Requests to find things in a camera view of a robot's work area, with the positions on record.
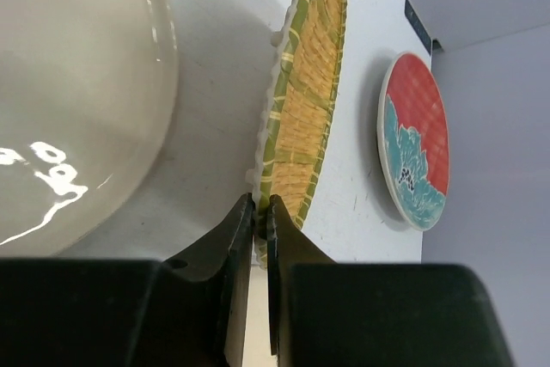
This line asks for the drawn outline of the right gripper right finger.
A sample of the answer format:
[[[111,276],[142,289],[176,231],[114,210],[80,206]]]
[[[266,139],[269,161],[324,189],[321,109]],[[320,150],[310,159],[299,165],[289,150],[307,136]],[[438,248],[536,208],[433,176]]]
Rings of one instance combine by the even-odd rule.
[[[486,287],[468,267],[335,262],[276,195],[266,236],[279,365],[513,365]]]

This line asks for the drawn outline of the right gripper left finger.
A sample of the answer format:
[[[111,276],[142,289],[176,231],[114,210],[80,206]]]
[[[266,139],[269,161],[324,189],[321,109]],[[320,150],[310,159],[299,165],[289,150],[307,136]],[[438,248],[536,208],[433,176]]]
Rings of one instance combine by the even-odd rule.
[[[239,366],[254,202],[167,260],[1,262],[4,366]]]

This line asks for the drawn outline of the round yellow green woven plate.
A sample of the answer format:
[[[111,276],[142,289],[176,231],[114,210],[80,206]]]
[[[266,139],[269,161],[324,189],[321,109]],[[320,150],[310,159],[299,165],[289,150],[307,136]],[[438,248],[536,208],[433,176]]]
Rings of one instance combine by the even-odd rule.
[[[347,0],[291,0],[272,35],[271,83],[260,115],[255,166],[254,248],[267,267],[266,220],[278,195],[302,228],[321,176],[333,123],[345,43]]]

